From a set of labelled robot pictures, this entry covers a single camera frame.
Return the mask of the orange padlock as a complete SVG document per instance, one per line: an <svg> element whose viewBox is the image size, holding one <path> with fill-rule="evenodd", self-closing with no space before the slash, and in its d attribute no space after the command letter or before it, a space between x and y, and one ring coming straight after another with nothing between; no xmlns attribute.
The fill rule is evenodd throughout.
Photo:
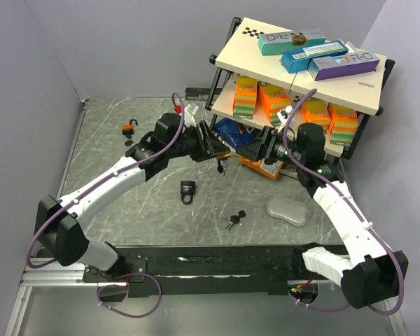
<svg viewBox="0 0 420 336"><path fill-rule="evenodd" d="M122 135L130 139L134 134L134 127L138 125L136 119L130 119L129 122L122 126Z"/></svg>

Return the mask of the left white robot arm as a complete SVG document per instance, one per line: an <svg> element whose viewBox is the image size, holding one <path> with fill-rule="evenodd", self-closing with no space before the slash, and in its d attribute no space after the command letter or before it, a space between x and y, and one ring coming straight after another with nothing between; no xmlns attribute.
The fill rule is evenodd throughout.
<svg viewBox="0 0 420 336"><path fill-rule="evenodd" d="M184 117L165 113L153 131L103 174L61 199L44 197L38 203L34 240L62 266L95 266L106 280L117 281L125 271L123 256L109 243L87 237L84 227L127 191L166 169L170 160L188 156L202 162L229 151L206 122L186 125Z"/></svg>

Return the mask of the black padlock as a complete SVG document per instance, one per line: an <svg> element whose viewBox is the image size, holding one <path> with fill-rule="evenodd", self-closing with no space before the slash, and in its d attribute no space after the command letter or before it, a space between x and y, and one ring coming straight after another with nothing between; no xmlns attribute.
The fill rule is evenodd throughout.
<svg viewBox="0 0 420 336"><path fill-rule="evenodd" d="M180 183L181 202L183 204L191 204L196 192L196 182L182 181Z"/></svg>

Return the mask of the yellow padlock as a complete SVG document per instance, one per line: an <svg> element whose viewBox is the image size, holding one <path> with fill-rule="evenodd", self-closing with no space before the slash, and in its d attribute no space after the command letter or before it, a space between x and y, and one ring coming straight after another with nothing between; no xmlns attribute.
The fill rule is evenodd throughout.
<svg viewBox="0 0 420 336"><path fill-rule="evenodd" d="M229 150L226 153L217 155L217 171L220 174L225 174L228 168L228 160L232 157L232 152Z"/></svg>

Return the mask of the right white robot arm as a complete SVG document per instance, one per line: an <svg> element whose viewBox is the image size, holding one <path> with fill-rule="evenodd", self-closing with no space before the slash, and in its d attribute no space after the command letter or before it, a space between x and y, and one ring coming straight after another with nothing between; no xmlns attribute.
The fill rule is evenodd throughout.
<svg viewBox="0 0 420 336"><path fill-rule="evenodd" d="M236 152L254 162L292 162L298 181L329 217L346 248L347 256L342 257L317 243L297 247L291 263L294 275L307 279L318 274L331 280L356 309L396 298L395 307L387 311L393 314L403 303L409 261L402 251L392 251L373 230L349 193L341 171L326 162L325 141L323 128L314 123L301 124L293 141L285 132L264 127Z"/></svg>

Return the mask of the black-headed key bunch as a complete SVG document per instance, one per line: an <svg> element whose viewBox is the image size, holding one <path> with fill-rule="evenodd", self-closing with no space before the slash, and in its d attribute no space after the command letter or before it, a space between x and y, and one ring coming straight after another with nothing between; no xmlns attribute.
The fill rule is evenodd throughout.
<svg viewBox="0 0 420 336"><path fill-rule="evenodd" d="M125 146L128 148L131 148L134 145L133 140L126 140L125 142Z"/></svg>

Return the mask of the black key bunch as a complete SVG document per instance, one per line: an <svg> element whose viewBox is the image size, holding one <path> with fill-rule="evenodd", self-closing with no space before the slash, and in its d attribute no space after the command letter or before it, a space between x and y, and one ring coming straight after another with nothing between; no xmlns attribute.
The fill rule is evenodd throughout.
<svg viewBox="0 0 420 336"><path fill-rule="evenodd" d="M252 209L239 210L237 213L230 216L223 216L221 220L227 223L227 225L224 227L224 230L230 231L234 226L240 225L242 219L244 219L252 211Z"/></svg>

